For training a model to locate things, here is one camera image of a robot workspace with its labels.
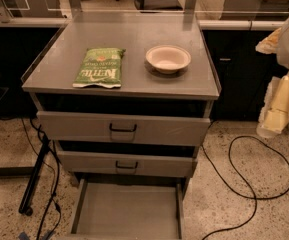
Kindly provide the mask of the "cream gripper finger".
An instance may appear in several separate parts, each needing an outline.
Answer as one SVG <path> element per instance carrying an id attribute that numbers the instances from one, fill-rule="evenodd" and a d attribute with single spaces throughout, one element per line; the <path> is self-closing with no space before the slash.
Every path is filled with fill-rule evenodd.
<path id="1" fill-rule="evenodd" d="M 280 28 L 273 31 L 256 45 L 255 50 L 263 54 L 275 54 L 277 52 L 280 32 Z"/>
<path id="2" fill-rule="evenodd" d="M 256 132 L 263 138 L 281 134 L 289 123 L 289 72 L 268 84 Z"/>

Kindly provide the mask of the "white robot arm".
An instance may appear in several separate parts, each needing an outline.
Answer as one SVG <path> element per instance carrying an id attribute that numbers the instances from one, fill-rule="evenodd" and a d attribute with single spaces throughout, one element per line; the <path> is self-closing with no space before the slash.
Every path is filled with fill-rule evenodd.
<path id="1" fill-rule="evenodd" d="M 282 78 L 273 77 L 268 84 L 264 106 L 258 118 L 257 134 L 272 138 L 289 123 L 289 17 L 285 23 L 256 46 L 260 53 L 275 53 L 279 65 L 288 69 Z"/>

